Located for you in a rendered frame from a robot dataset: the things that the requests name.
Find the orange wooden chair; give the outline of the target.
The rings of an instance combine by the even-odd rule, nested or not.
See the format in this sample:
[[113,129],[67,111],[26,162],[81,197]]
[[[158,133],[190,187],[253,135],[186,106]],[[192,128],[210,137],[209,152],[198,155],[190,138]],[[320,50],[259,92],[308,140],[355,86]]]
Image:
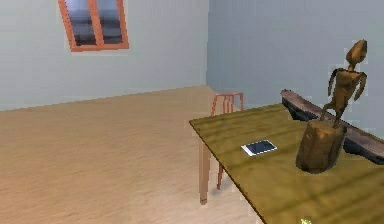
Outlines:
[[[244,94],[241,92],[232,92],[232,93],[220,93],[216,94],[213,98],[212,107],[211,107],[211,116],[218,115],[217,112],[217,105],[218,103],[221,103],[221,114],[227,114],[227,113],[233,113],[236,109],[236,99],[239,99],[240,107],[239,110],[244,110]],[[219,159],[214,155],[214,158],[216,159],[218,163],[218,173],[217,173],[217,185],[216,188],[218,190],[221,189],[222,181],[223,181],[223,174],[224,174],[224,166],[219,161]]]

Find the dark brown snowboard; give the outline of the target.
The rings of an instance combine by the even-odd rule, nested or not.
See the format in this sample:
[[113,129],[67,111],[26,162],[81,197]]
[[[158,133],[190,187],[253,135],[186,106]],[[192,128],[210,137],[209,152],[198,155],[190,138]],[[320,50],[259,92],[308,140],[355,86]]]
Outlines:
[[[322,109],[291,90],[280,92],[282,104],[289,110],[294,120],[310,121],[319,119]],[[378,165],[384,165],[384,140],[362,131],[341,120],[340,125],[347,128],[344,150],[360,155]]]

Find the white framed tablet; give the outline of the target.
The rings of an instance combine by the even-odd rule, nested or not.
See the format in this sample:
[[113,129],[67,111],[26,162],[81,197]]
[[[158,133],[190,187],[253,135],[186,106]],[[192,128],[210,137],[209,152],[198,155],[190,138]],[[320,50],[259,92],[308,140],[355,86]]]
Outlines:
[[268,140],[242,145],[241,148],[249,155],[256,156],[270,151],[274,151],[277,147]]

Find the olive wooden table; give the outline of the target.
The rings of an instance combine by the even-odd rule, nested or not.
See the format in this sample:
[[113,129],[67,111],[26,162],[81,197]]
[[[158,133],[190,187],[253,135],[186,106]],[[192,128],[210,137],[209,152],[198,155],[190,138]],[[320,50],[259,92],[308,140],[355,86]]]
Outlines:
[[[266,224],[384,224],[384,165],[344,151],[330,170],[295,165],[306,123],[281,104],[190,122]],[[277,149],[249,156],[242,145],[268,140]]]

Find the orange framed window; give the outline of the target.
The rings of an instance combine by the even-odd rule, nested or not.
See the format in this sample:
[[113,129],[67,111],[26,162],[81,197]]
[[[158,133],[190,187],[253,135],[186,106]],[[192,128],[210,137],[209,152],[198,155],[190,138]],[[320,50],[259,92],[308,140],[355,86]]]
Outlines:
[[72,52],[128,49],[123,0],[57,0]]

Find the brown wooden figure statue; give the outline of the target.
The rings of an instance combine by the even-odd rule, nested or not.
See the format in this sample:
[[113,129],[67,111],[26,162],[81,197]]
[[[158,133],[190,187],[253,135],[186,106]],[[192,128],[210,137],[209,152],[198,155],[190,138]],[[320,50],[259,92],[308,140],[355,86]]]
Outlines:
[[341,117],[352,95],[358,100],[367,81],[364,72],[355,67],[364,61],[368,42],[357,41],[346,54],[348,68],[335,69],[329,79],[328,95],[331,101],[322,108],[320,118],[307,122],[295,165],[304,172],[319,174],[331,169],[338,159],[347,128],[340,125]]

